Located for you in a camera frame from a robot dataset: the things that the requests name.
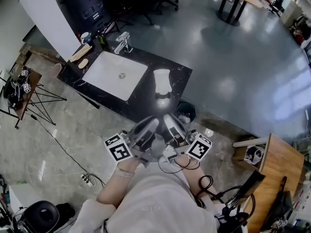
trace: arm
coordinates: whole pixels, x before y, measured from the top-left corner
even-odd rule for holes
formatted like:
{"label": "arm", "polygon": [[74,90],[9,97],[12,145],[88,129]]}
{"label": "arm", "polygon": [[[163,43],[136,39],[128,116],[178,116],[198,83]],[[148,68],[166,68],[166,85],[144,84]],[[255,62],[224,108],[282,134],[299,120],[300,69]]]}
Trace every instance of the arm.
{"label": "arm", "polygon": [[[131,158],[119,163],[119,168],[123,171],[134,173],[139,161],[136,158]],[[132,178],[121,177],[115,172],[99,193],[96,201],[102,204],[113,204],[116,208],[121,204],[127,187]]]}
{"label": "arm", "polygon": [[[188,163],[189,163],[189,158],[187,155],[183,154],[183,155],[180,155],[176,158],[176,162],[178,164],[180,164],[181,166],[186,166]],[[192,168],[196,168],[197,165],[196,165],[197,161],[194,160],[194,159],[191,159],[191,162],[190,164],[188,165],[189,167],[192,167]],[[200,191],[201,191],[201,188],[199,186],[199,179],[204,176],[204,172],[202,171],[202,169],[199,167],[195,170],[188,170],[188,169],[183,169],[183,173],[187,179],[187,182],[189,184],[189,187],[190,187],[190,190],[191,190],[191,193],[195,196],[197,195]],[[202,179],[202,186],[203,187],[206,187],[209,185],[209,179],[208,178],[203,178]],[[215,188],[213,186],[211,186],[208,191],[210,191],[211,193],[213,194],[217,194],[217,191],[215,190]],[[206,192],[203,192],[201,193],[198,198],[201,198],[201,197],[204,197],[206,195],[209,195],[208,193]]]}

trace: faucet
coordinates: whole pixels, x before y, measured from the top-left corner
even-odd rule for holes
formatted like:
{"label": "faucet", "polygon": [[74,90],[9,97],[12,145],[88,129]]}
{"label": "faucet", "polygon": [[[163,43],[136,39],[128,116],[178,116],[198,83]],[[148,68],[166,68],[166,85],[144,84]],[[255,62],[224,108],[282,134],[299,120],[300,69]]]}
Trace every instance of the faucet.
{"label": "faucet", "polygon": [[130,42],[130,33],[129,32],[124,32],[123,34],[121,34],[116,41],[121,42],[116,49],[114,50],[115,54],[119,54],[120,51],[126,47],[125,52],[131,52],[133,50],[133,48],[131,46],[129,46],[129,44],[131,44]]}

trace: gray floor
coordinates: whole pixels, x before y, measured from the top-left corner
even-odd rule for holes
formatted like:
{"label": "gray floor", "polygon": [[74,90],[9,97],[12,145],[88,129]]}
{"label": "gray floor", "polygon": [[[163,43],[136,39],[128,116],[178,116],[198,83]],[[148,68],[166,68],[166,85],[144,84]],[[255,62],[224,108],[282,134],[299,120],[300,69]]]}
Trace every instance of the gray floor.
{"label": "gray floor", "polygon": [[[27,66],[43,75],[40,82],[47,90],[68,99],[47,106],[56,126],[41,120],[42,124],[84,168],[107,182],[115,166],[103,141],[121,129],[130,130],[134,124],[104,107],[95,109],[70,87],[51,79],[47,73],[52,64],[41,57],[33,55]],[[90,188],[81,181],[79,174],[70,174],[82,170],[37,121],[26,115],[19,130],[14,129],[15,123],[16,120],[0,114],[0,172],[8,183],[25,180],[43,199],[55,204],[70,202],[76,208],[99,193],[100,184]],[[197,122],[188,127],[202,133],[205,130]],[[214,177],[216,189],[224,190],[245,182],[250,172],[231,162],[232,140],[218,133],[211,140],[213,147],[202,167],[206,174]],[[43,160],[46,167],[44,179],[40,181],[38,173]]]}
{"label": "gray floor", "polygon": [[220,0],[179,0],[126,26],[133,46],[193,69],[183,98],[257,136],[305,134],[311,74],[280,19],[247,4],[241,26],[219,20]]}

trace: white sink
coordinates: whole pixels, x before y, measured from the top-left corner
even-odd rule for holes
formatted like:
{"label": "white sink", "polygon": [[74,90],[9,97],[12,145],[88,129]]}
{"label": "white sink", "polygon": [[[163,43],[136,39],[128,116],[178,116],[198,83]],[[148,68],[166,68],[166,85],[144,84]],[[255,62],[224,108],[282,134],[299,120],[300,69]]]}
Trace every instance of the white sink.
{"label": "white sink", "polygon": [[109,52],[102,52],[82,78],[84,81],[127,101],[147,66]]}

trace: bottle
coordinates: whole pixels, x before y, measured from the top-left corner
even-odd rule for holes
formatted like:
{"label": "bottle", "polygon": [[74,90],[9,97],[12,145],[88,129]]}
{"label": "bottle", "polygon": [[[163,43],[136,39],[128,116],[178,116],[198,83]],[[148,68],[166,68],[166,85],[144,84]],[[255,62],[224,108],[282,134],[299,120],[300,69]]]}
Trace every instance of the bottle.
{"label": "bottle", "polygon": [[98,37],[99,43],[101,44],[104,51],[110,51],[108,42],[106,40],[106,37],[103,34],[100,34]]}

